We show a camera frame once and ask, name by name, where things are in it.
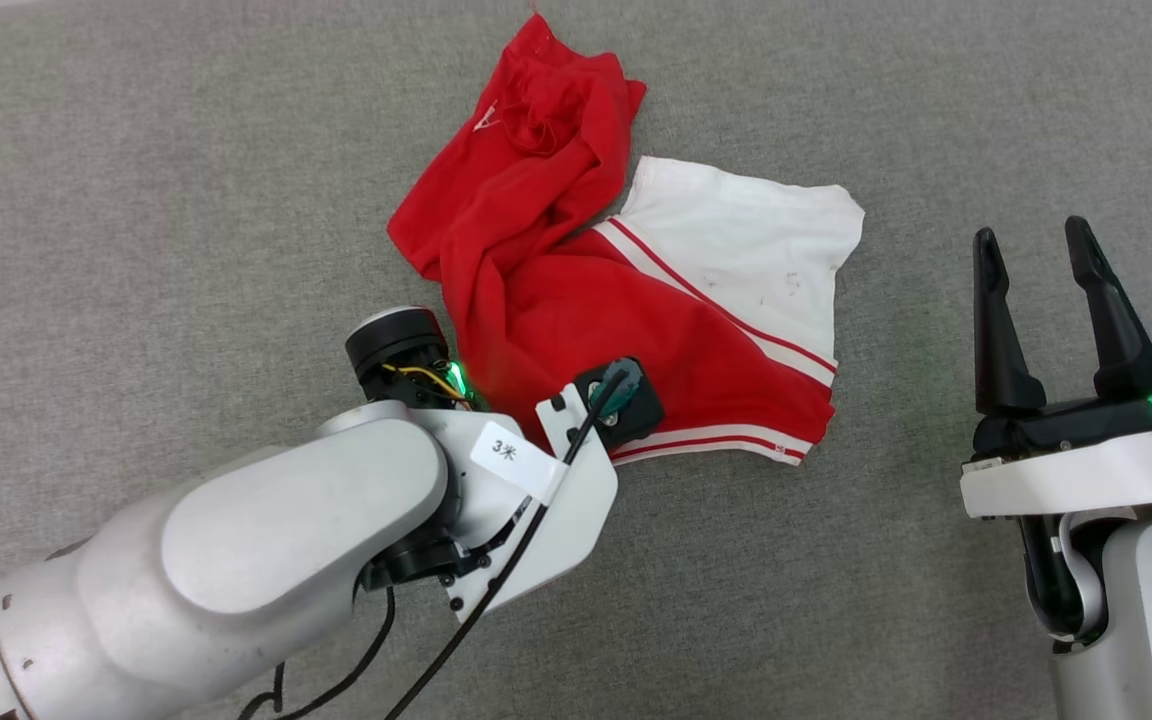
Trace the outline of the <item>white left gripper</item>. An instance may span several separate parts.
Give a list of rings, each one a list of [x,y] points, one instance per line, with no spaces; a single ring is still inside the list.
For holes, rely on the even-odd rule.
[[[344,415],[412,420],[447,465],[438,509],[365,566],[366,592],[416,579],[444,584],[453,614],[498,611],[584,562],[617,495],[617,473],[594,430],[581,432],[588,407],[566,386],[538,406],[552,442],[526,441],[517,420],[488,414],[470,397],[465,374],[426,306],[369,316],[346,340],[366,404]]]

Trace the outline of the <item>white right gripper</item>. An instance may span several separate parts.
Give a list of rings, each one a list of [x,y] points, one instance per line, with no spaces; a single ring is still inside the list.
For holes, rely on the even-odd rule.
[[[1087,219],[1066,219],[1064,236],[1091,316],[1094,391],[1128,401],[1089,400],[1037,414],[1046,392],[1029,373],[1011,323],[996,234],[975,233],[975,410],[986,418],[960,479],[972,518],[1152,505],[1152,341]]]

